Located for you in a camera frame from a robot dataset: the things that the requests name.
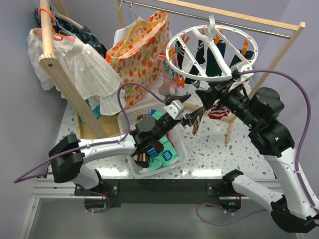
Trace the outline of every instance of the terrazzo tabletop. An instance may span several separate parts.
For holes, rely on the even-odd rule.
[[[162,79],[158,79],[152,87],[154,92],[157,92],[161,81]],[[192,94],[188,102],[201,106],[194,90],[194,86],[186,85],[178,94]],[[192,135],[192,128],[189,127],[180,132],[187,150],[186,163],[146,179],[220,179],[233,169],[243,171],[252,179],[274,179],[273,170],[250,142],[248,128],[237,119],[233,124],[229,143],[225,144],[227,130],[227,122],[203,116],[196,135]],[[67,104],[57,143],[67,134],[75,132],[74,110]],[[86,166],[98,169],[102,178],[133,179],[126,156],[103,158],[87,163]]]

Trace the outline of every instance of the white circular drying rack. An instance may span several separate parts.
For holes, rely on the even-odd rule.
[[[208,29],[208,36],[203,35],[199,32],[199,30],[202,29]],[[254,56],[250,61],[247,61],[247,59],[239,52],[239,50],[237,50],[236,47],[233,46],[233,44],[230,43],[230,41],[227,40],[227,38],[218,30],[218,29],[222,29],[222,30],[227,30],[227,31],[231,31],[234,33],[238,33],[242,36],[244,36],[254,47]],[[190,52],[189,48],[186,46],[186,44],[184,43],[184,41],[182,40],[182,36],[192,32],[194,34],[194,36],[196,38],[198,38],[199,40],[202,40],[204,43],[206,43],[209,47],[209,49],[211,50],[211,52],[213,53],[216,62],[219,66],[219,68],[222,71],[222,75],[221,76],[215,76],[215,77],[208,77],[205,73],[205,71],[203,70],[203,68],[200,66],[200,64],[196,61],[195,57],[192,55],[192,53]],[[166,47],[166,57],[168,59],[168,64],[170,65],[170,67],[177,73],[179,73],[180,75],[190,78],[190,79],[194,79],[194,80],[200,80],[200,81],[209,81],[209,82],[219,82],[219,81],[227,81],[232,79],[232,74],[231,74],[231,69],[228,67],[228,65],[226,64],[223,56],[221,55],[220,51],[218,50],[216,44],[214,43],[214,39],[213,36],[217,34],[220,39],[226,43],[226,46],[230,47],[233,52],[235,53],[236,56],[238,56],[238,58],[242,61],[242,62],[246,62],[247,64],[253,66],[257,60],[258,57],[258,46],[256,41],[250,36],[248,35],[246,32],[243,32],[241,30],[238,30],[234,27],[230,27],[230,26],[224,26],[224,25],[215,25],[215,19],[213,16],[209,17],[209,24],[208,25],[201,25],[201,26],[194,26],[194,27],[190,27],[184,31],[181,31],[180,33],[178,33],[177,35],[175,35],[168,43],[167,47]],[[170,57],[169,57],[169,50],[175,46],[175,42],[179,41],[182,48],[185,50],[185,54],[187,54],[187,56],[189,57],[189,59],[193,62],[193,65],[198,69],[198,75],[192,75],[189,74],[185,71],[183,71],[182,69],[179,69],[177,66],[175,66]]]

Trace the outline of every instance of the white plastic basket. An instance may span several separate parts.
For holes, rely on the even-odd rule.
[[[151,109],[158,110],[161,112],[165,112],[164,110],[164,104],[160,103],[158,101],[150,100],[148,103],[139,105],[139,106],[134,106],[131,109],[128,109],[126,111],[126,114],[128,115],[129,121],[130,121],[130,129],[135,129],[135,124],[137,123],[137,116],[142,115],[142,114],[149,114]],[[119,123],[119,128],[121,134],[124,134],[127,131],[127,125],[125,121],[125,117],[123,113],[120,113],[118,115],[118,123]],[[134,159],[131,156],[128,156],[128,163],[129,167],[131,169],[131,173],[135,178],[144,178],[144,177],[149,177],[153,176],[158,173],[163,173],[165,171],[168,171],[172,168],[176,168],[180,166],[181,164],[186,162],[186,148],[184,144],[182,143],[182,140],[180,138],[180,135],[178,134],[178,131],[182,131],[183,128],[181,125],[177,125],[175,128],[173,128],[169,132],[169,139],[174,145],[174,148],[176,152],[178,153],[178,161],[174,164],[171,164],[168,167],[161,167],[153,172],[147,172],[147,173],[140,173],[140,170],[142,170],[142,167],[138,166],[135,162]]]

